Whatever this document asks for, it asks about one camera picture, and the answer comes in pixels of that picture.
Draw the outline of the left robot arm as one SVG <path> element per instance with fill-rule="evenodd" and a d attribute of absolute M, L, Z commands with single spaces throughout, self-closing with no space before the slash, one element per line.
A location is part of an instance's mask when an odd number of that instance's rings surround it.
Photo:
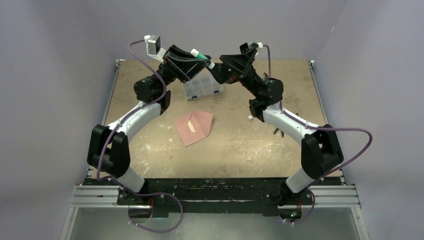
<path fill-rule="evenodd" d="M 212 58 L 197 50 L 184 51 L 172 45 L 164 49 L 158 43 L 147 43 L 146 54 L 159 61 L 158 69 L 153 69 L 142 61 L 152 75 L 134 85 L 138 103 L 124 116 L 109 125 L 96 125 L 90 135 L 87 163 L 98 173 L 98 181 L 113 180 L 130 190 L 129 197 L 138 205 L 146 203 L 149 191 L 147 182 L 131 166 L 130 142 L 150 121 L 162 115 L 169 107 L 171 91 L 167 86 L 175 80 L 186 83 L 204 68 L 212 65 Z"/>

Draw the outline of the lined paper letter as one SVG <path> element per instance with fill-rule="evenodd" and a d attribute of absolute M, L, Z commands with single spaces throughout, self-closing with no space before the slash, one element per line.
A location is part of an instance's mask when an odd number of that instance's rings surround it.
<path fill-rule="evenodd" d="M 195 130 L 195 128 L 194 128 L 194 126 L 193 126 L 193 124 L 190 120 L 187 122 L 187 126 L 192 133 L 196 133 L 196 130 Z"/>

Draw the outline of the pink envelope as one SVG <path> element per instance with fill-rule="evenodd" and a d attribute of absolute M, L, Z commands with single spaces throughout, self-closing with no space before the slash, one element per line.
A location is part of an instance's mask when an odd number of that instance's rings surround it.
<path fill-rule="evenodd" d="M 194 110 L 173 120 L 175 128 L 185 147 L 207 138 L 211 131 L 214 115 Z"/>

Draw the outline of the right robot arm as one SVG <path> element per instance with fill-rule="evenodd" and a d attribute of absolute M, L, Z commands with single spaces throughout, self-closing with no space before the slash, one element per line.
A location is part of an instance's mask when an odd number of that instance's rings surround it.
<path fill-rule="evenodd" d="M 249 110 L 254 118 L 282 131 L 295 140 L 301 149 L 301 166 L 281 186 L 280 196 L 288 204 L 300 198 L 301 191 L 323 178 L 344 160 L 334 129 L 320 126 L 299 117 L 283 107 L 284 85 L 279 79 L 260 77 L 253 62 L 257 48 L 242 50 L 240 54 L 220 56 L 219 63 L 211 63 L 209 72 L 220 84 L 240 83 L 254 98 Z"/>

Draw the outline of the green white glue stick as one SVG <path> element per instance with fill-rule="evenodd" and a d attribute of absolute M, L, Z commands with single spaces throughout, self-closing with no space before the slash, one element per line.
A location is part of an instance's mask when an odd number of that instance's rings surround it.
<path fill-rule="evenodd" d="M 190 51 L 190 54 L 195 57 L 196 59 L 199 60 L 206 60 L 207 61 L 207 65 L 206 67 L 210 70 L 212 70 L 215 67 L 215 63 L 213 61 L 211 61 L 208 57 L 206 57 L 203 53 L 201 53 L 200 51 L 196 50 L 195 48 L 193 48 Z"/>

